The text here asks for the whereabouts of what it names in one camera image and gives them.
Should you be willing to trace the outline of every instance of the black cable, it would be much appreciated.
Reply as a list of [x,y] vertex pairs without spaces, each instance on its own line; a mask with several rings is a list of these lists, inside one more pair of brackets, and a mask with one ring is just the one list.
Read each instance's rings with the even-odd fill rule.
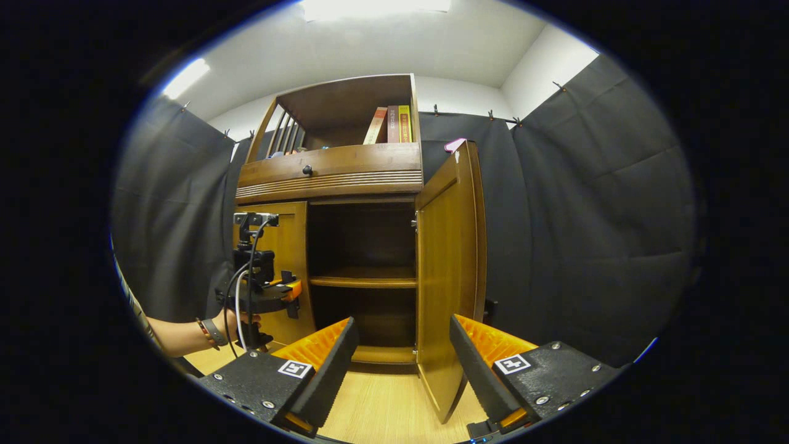
[[249,255],[249,273],[247,273],[247,333],[249,334],[249,339],[252,340],[252,260],[255,257],[255,248],[257,247],[257,240],[260,239],[260,235],[263,234],[263,227],[268,224],[269,219],[266,219],[258,228],[257,233],[255,234],[255,240],[252,241],[252,251]]
[[227,341],[230,342],[230,350],[233,351],[233,356],[238,357],[236,353],[236,349],[233,348],[233,341],[230,340],[230,326],[227,325],[227,304],[230,301],[230,289],[233,287],[233,282],[238,279],[238,277],[244,272],[246,267],[241,267],[238,271],[230,278],[230,283],[227,285],[227,290],[225,291],[225,300],[223,301],[222,307],[225,309],[225,334],[227,335]]

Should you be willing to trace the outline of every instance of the book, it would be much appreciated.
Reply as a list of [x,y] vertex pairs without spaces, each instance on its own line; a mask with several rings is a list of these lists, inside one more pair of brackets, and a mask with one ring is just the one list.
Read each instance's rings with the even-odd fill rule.
[[389,143],[411,142],[411,107],[391,105],[387,109],[387,141]]
[[386,117],[387,109],[385,107],[377,107],[376,113],[372,116],[370,127],[367,129],[364,145],[372,145],[374,143],[378,143],[379,141],[383,141],[383,138],[381,137],[383,131],[381,131],[381,128],[383,127],[383,121],[386,119]]

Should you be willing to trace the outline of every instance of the cabinet door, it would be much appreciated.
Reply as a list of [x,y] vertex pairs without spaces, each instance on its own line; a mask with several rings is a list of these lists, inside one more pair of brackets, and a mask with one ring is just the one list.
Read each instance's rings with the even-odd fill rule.
[[450,316],[482,320],[485,215],[477,145],[465,142],[417,195],[417,368],[441,423],[466,379],[449,339]]
[[[263,237],[258,241],[256,250],[274,251],[275,279],[282,276],[282,270],[288,270],[301,280],[299,319],[288,318],[285,310],[260,316],[260,331],[274,337],[274,341],[268,344],[269,349],[274,351],[315,332],[307,276],[307,202],[236,208],[237,213],[248,211],[279,214],[279,226],[264,228]],[[238,225],[234,225],[233,245],[237,243]]]

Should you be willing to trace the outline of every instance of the wooden shelf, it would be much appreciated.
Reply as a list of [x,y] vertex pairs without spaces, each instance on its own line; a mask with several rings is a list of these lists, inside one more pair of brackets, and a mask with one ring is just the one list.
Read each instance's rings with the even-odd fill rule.
[[417,356],[412,347],[375,347],[360,345],[351,358],[356,363],[413,364]]
[[341,267],[309,278],[311,285],[345,288],[416,288],[411,267]]

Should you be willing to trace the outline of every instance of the pink object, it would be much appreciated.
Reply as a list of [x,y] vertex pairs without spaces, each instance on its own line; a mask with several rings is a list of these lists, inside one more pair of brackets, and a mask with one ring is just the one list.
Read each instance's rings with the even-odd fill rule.
[[446,152],[454,152],[460,145],[463,145],[465,139],[458,139],[456,141],[451,141],[448,144],[444,145],[444,151]]

